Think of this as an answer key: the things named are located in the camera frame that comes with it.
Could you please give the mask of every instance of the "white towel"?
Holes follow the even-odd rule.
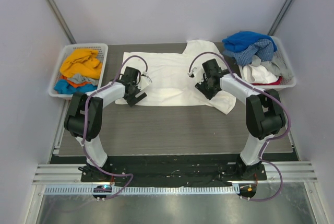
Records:
[[[245,80],[249,83],[270,84],[278,80],[278,77],[264,66],[246,65],[243,68],[243,72]]]
[[[148,64],[148,75],[152,79],[152,84],[145,89],[147,97],[137,103],[137,105],[156,107],[175,107],[189,105],[209,105],[221,112],[228,114],[235,106],[236,98],[231,94],[220,91],[211,100],[195,88],[196,81],[188,76],[189,65],[198,54],[202,52],[219,53],[217,47],[209,41],[192,40],[188,41],[183,54],[177,53],[124,53],[123,61],[131,55],[143,57]],[[201,56],[194,63],[195,66],[207,60],[216,58],[222,69],[224,63],[216,56],[206,54]],[[142,60],[132,58],[122,69],[130,66],[139,70],[144,70],[145,65]],[[116,104],[126,104],[124,99],[116,100]]]

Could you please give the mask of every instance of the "teal cloth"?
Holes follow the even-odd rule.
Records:
[[[271,61],[274,53],[272,42],[268,39],[260,39],[241,52],[232,52],[225,50],[223,54],[236,60],[239,66],[245,66],[252,63],[252,58],[257,55],[261,61]]]
[[[54,87],[54,90],[62,95],[72,95],[75,92],[91,92],[97,88],[97,86],[93,86],[92,84],[86,84],[82,87],[74,88],[66,80],[60,79]]]
[[[250,45],[261,39],[270,40],[273,45],[273,51],[277,51],[275,42],[270,36],[251,31],[237,32],[234,35],[228,36],[226,39],[222,40],[222,42],[226,50],[237,53],[246,50]]]

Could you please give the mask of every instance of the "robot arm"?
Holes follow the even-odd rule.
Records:
[[[146,75],[141,75],[140,71],[126,67],[121,78],[110,86],[111,82],[100,88],[99,93],[94,95],[89,102],[88,127],[85,148],[87,154],[92,160],[105,171],[109,170],[108,156],[101,145],[99,132],[102,126],[102,111],[110,103],[117,99],[124,98],[130,107],[134,106],[140,100],[145,98],[146,93],[141,91],[152,83]],[[90,93],[77,92],[73,95],[65,118],[64,127],[81,144],[84,134],[85,116],[82,113],[85,110],[85,103]],[[95,169],[92,162],[87,159],[89,169]]]
[[[207,99],[211,100],[219,91],[224,90],[246,105],[249,137],[245,148],[237,158],[236,165],[241,177],[253,176],[261,164],[259,153],[266,140],[285,126],[283,110],[265,95],[255,92],[255,87],[251,84],[248,84],[249,88],[242,85],[237,81],[239,77],[236,75],[233,77],[228,70],[222,70],[215,59],[204,62],[202,68],[195,67],[189,76],[196,79],[195,87]],[[276,90],[265,92],[279,100]]]

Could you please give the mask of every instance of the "white backdrop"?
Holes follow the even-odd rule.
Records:
[[[47,94],[68,44],[45,0],[0,0],[0,223],[23,223],[38,164],[46,163],[62,109]]]
[[[295,0],[277,35],[294,68],[297,85],[280,92],[292,117],[292,134],[309,160],[334,223],[334,0]]]
[[[78,43],[221,41],[267,33],[284,0],[55,0]]]

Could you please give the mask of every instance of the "laundry basket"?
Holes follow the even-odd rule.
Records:
[[[263,86],[256,86],[256,87],[259,87],[259,88],[262,88],[262,89],[265,89],[265,90],[275,89],[277,91],[282,90],[282,89],[287,88],[287,87],[294,87],[296,85],[296,79],[294,77],[294,72],[291,68],[289,57],[288,57],[288,55],[287,55],[287,53],[286,53],[286,51],[285,51],[285,49],[282,45],[282,42],[277,37],[271,36],[271,38],[274,40],[274,42],[277,46],[277,51],[274,52],[274,55],[282,60],[282,62],[287,67],[287,69],[289,69],[291,71],[293,77],[291,79],[282,78],[281,83],[279,85],[263,85]],[[240,69],[240,73],[241,73],[241,78],[243,80],[245,80],[243,67],[239,66],[239,69]]]
[[[59,78],[61,76],[61,73],[59,72],[59,69],[64,62],[64,60],[71,54],[75,49],[79,48],[89,48],[89,49],[96,49],[99,50],[99,54],[97,56],[97,59],[99,59],[102,63],[102,70],[101,70],[101,76],[98,84],[98,89],[102,85],[102,79],[103,79],[103,73],[105,69],[105,62],[106,62],[106,55],[108,53],[108,46],[106,44],[99,44],[99,43],[90,43],[90,44],[73,44],[73,45],[67,45],[64,47],[62,52],[60,53],[58,57],[57,64],[55,66],[55,70],[53,72],[51,82],[49,85],[49,95],[52,97],[59,97],[66,100],[70,100],[72,98],[72,95],[60,95],[56,90],[54,90],[55,85],[59,81]]]

